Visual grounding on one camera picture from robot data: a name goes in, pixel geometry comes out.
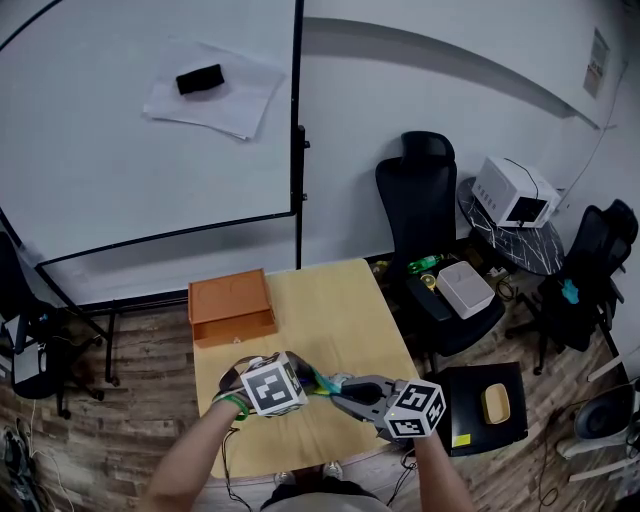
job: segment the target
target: shoe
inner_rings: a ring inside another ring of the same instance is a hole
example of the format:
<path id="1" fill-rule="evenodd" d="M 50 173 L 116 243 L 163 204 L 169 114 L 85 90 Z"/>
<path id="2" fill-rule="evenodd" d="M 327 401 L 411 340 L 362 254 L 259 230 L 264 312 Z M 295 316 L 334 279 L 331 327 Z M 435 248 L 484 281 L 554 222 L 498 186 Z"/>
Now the shoe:
<path id="1" fill-rule="evenodd" d="M 280 485 L 296 485 L 296 477 L 291 471 L 283 471 L 273 475 L 273 483 L 276 484 L 276 487 Z"/>
<path id="2" fill-rule="evenodd" d="M 343 476 L 342 466 L 337 461 L 329 462 L 322 466 L 322 478 L 332 477 L 342 480 Z"/>

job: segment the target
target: green bottle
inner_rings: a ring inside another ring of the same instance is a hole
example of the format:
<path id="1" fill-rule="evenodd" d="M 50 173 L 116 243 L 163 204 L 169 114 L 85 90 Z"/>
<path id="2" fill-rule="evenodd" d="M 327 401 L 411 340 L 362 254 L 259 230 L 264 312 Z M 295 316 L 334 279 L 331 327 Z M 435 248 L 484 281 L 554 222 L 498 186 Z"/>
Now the green bottle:
<path id="1" fill-rule="evenodd" d="M 409 263 L 407 269 L 409 270 L 409 274 L 418 274 L 420 272 L 424 272 L 425 270 L 429 270 L 431 267 L 435 267 L 443 259 L 444 254 L 427 256 L 426 258 L 422 258 L 418 261 L 414 261 L 413 263 Z"/>

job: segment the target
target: green object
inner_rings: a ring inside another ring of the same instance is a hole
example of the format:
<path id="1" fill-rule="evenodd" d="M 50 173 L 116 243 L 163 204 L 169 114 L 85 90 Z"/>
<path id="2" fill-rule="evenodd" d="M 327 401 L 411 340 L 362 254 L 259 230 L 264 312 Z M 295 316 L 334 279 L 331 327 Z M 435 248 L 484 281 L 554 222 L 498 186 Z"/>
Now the green object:
<path id="1" fill-rule="evenodd" d="M 242 414 L 238 414 L 236 416 L 236 421 L 244 421 L 249 417 L 249 408 L 247 407 L 247 404 L 245 404 L 237 396 L 227 395 L 223 398 L 223 400 L 229 400 L 229 402 L 233 402 L 238 407 L 240 407 L 240 411 L 242 411 Z"/>
<path id="2" fill-rule="evenodd" d="M 420 272 L 424 272 L 425 270 L 429 270 L 431 267 L 435 267 L 443 259 L 444 254 L 427 256 L 426 258 L 422 258 L 418 261 L 414 261 L 413 263 L 409 263 L 409 265 L 407 265 L 407 269 L 409 270 L 409 274 L 418 274 Z"/>
<path id="3" fill-rule="evenodd" d="M 578 289 L 571 279 L 564 280 L 562 295 L 569 301 L 569 304 L 577 304 L 580 302 L 580 299 L 578 299 Z"/>

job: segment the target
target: whiteboard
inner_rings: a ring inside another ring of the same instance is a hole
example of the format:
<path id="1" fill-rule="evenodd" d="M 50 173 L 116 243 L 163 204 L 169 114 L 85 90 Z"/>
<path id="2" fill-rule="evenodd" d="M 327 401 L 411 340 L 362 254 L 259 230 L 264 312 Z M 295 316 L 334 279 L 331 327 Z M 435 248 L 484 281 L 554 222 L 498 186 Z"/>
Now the whiteboard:
<path id="1" fill-rule="evenodd" d="M 64 0 L 0 52 L 0 208 L 35 259 L 288 213 L 295 11 Z M 142 115 L 170 37 L 285 73 L 253 140 Z"/>
<path id="2" fill-rule="evenodd" d="M 0 45 L 50 0 L 0 0 Z"/>

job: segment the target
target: orange wooden box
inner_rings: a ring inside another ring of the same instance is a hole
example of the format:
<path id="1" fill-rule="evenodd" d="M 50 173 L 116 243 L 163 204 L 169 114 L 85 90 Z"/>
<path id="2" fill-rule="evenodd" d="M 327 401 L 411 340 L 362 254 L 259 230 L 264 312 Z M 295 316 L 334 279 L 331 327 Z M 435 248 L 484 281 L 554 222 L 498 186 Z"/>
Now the orange wooden box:
<path id="1" fill-rule="evenodd" d="M 278 332 L 264 270 L 189 283 L 189 322 L 201 347 Z"/>

